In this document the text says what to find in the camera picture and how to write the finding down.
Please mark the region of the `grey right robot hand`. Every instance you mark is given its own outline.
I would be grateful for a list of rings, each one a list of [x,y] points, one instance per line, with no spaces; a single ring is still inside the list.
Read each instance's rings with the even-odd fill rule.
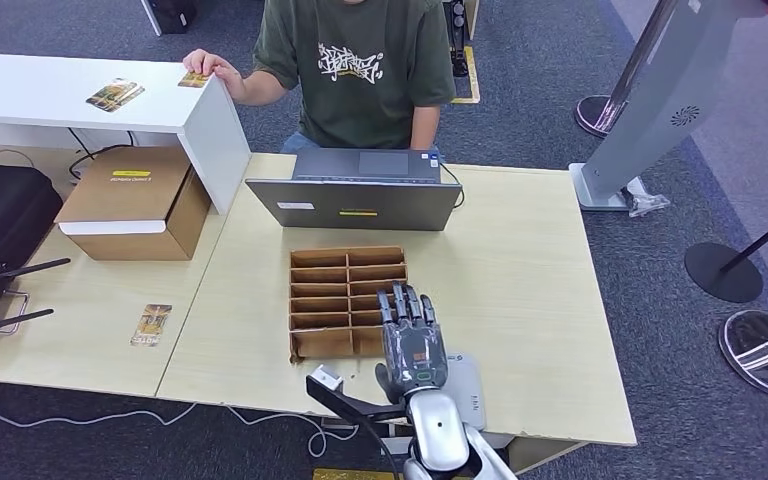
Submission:
[[[392,292],[377,292],[385,362],[376,380],[392,404],[405,403],[419,389],[442,388],[448,359],[442,330],[429,296],[408,283],[394,281]]]

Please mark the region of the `person's right hand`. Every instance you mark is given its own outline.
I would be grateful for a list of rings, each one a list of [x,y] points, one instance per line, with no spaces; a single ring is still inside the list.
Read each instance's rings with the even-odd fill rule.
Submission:
[[[207,77],[216,76],[224,83],[236,103],[243,102],[244,79],[240,72],[221,56],[204,49],[195,49],[182,59],[182,63],[188,72]]]

